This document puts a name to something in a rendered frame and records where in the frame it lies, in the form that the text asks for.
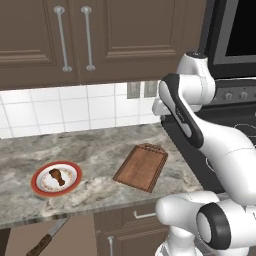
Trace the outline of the brown meat drumstick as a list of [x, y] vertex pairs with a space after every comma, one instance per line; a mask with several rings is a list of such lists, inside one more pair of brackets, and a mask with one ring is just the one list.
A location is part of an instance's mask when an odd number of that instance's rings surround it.
[[63, 186], [65, 184], [65, 181], [62, 179], [61, 172], [58, 169], [54, 168], [50, 170], [49, 174], [51, 175], [52, 178], [57, 180], [60, 186]]

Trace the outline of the brown drawer front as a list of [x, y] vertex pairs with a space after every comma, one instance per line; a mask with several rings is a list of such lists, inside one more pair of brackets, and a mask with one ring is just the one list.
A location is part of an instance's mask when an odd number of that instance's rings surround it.
[[163, 226], [157, 217], [136, 219], [133, 212], [147, 214], [155, 212], [155, 204], [144, 204], [94, 214], [94, 228], [97, 233], [142, 228], [148, 226]]

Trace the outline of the open brown drawer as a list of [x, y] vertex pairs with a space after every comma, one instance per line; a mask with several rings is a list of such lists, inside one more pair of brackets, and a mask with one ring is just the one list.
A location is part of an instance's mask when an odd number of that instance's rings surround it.
[[[0, 256], [26, 256], [54, 224], [48, 221], [0, 230]], [[71, 217], [39, 256], [97, 256], [93, 215]]]

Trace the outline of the black stove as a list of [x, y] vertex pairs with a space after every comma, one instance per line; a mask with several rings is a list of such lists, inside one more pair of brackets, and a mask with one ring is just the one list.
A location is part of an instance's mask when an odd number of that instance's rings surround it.
[[[201, 78], [169, 74], [162, 125], [206, 190], [256, 200], [256, 103], [203, 106]], [[191, 105], [201, 105], [198, 112]]]

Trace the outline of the grey wall socket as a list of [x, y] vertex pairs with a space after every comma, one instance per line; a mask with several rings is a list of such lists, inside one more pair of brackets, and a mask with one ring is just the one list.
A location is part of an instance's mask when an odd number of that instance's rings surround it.
[[137, 99], [140, 97], [140, 83], [139, 82], [128, 82], [127, 83], [127, 98]]
[[144, 84], [144, 97], [155, 97], [157, 95], [157, 86], [157, 81], [146, 81]]

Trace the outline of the red rimmed white plate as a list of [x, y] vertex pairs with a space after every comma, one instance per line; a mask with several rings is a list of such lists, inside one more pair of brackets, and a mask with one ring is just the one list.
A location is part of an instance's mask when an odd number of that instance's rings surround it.
[[[52, 178], [49, 171], [58, 169], [61, 172], [62, 179], [65, 181], [60, 186], [56, 179]], [[42, 197], [58, 197], [74, 190], [82, 179], [81, 168], [73, 162], [55, 161], [40, 167], [31, 178], [32, 190]]]

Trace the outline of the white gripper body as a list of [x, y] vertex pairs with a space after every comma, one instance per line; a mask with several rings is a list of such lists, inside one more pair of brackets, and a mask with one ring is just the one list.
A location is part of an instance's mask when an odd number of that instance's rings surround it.
[[[191, 105], [191, 109], [194, 112], [198, 112], [202, 108], [201, 105]], [[155, 116], [165, 116], [170, 115], [171, 112], [168, 110], [168, 108], [164, 105], [164, 103], [160, 99], [155, 99], [153, 106], [152, 106], [152, 112]]]

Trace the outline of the brown wall cupboard door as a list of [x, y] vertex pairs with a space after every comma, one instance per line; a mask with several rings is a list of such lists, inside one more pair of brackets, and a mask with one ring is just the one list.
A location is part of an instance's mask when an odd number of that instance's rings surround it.
[[[55, 6], [62, 15], [68, 64], [63, 55]], [[0, 0], [0, 90], [68, 86], [78, 82], [71, 0]]]
[[[88, 50], [82, 6], [92, 8]], [[206, 0], [79, 0], [76, 2], [80, 81], [84, 84], [157, 80], [199, 46]]]

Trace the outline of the black microwave oven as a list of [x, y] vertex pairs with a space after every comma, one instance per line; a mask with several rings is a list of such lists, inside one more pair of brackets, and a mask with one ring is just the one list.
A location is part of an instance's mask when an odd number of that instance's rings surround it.
[[256, 0], [206, 0], [199, 49], [215, 79], [256, 77]]

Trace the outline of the brown base cupboard door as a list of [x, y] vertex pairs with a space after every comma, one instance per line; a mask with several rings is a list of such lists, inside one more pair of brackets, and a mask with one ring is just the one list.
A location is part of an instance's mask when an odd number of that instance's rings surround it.
[[114, 236], [114, 256], [155, 256], [167, 234], [168, 228], [165, 226], [102, 232], [96, 236], [97, 256], [110, 256], [108, 236]]

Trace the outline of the brown wooden cutting board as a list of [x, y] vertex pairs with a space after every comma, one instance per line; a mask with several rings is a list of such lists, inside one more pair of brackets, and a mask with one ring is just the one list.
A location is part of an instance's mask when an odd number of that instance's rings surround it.
[[113, 180], [151, 193], [167, 161], [168, 153], [159, 145], [136, 145], [113, 177]]

